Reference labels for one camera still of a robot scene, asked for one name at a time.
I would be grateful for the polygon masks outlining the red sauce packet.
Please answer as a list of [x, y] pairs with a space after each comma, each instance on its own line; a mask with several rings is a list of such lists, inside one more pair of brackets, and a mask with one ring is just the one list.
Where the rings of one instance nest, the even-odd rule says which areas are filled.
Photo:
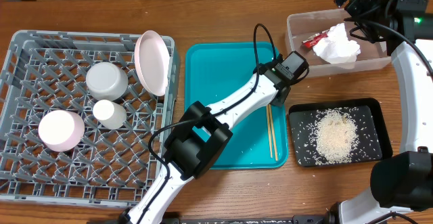
[[302, 46], [306, 47], [307, 49], [311, 49], [316, 44], [318, 44], [321, 39], [326, 38], [328, 32], [329, 30], [324, 30], [322, 32], [315, 33], [314, 35], [304, 40], [302, 42]]

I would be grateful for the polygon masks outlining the white napkin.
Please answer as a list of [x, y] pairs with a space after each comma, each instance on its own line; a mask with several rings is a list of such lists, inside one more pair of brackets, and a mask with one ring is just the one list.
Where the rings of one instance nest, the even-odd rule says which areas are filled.
[[326, 37], [313, 46], [313, 51], [329, 64], [352, 69], [355, 67], [357, 56], [361, 53], [361, 46], [348, 38], [345, 23], [340, 23], [326, 32]]

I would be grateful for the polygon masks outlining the large white plate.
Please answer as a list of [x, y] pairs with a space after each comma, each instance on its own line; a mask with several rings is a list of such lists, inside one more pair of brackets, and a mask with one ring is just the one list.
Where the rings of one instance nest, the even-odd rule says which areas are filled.
[[148, 93], [156, 96], [165, 94], [169, 61], [166, 44], [157, 32], [147, 30], [138, 38], [134, 50], [135, 70]]

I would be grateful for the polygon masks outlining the white paper cup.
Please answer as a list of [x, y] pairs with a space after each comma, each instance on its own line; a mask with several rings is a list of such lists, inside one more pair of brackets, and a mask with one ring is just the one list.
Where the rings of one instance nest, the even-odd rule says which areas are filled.
[[99, 100], [93, 107], [94, 117], [107, 129], [114, 130], [123, 126], [127, 120], [126, 110], [110, 100]]

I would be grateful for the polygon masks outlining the grey round bowl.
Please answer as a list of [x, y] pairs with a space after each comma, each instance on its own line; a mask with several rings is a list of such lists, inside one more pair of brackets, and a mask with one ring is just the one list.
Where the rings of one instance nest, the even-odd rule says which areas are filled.
[[114, 101], [124, 95], [128, 77], [124, 70], [109, 62], [93, 65], [86, 74], [86, 86], [95, 99]]

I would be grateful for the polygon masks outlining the small white round plate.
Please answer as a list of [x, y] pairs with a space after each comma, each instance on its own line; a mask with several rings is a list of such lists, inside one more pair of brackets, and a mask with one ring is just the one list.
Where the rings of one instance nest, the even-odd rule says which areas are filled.
[[49, 112], [38, 126], [40, 139], [55, 152], [65, 152], [77, 146], [84, 132], [83, 119], [77, 113], [66, 110]]

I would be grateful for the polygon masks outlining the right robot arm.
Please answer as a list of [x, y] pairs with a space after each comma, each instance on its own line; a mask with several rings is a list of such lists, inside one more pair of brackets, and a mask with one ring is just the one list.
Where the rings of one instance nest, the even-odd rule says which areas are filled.
[[334, 0], [370, 43], [383, 41], [397, 74], [402, 139], [371, 171], [370, 186], [335, 203], [325, 223], [383, 223], [432, 207], [432, 14], [428, 0]]

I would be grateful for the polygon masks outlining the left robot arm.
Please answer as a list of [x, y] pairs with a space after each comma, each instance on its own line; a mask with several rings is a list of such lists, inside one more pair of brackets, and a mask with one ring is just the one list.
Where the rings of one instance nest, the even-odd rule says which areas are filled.
[[234, 126], [259, 108], [283, 106], [290, 87], [308, 72], [306, 59], [293, 51], [286, 58], [258, 64], [251, 79], [225, 99], [208, 106], [194, 102], [180, 122], [167, 127], [166, 151], [156, 158], [163, 166], [159, 175], [141, 201], [119, 216], [118, 223], [161, 223], [181, 189], [214, 165]]

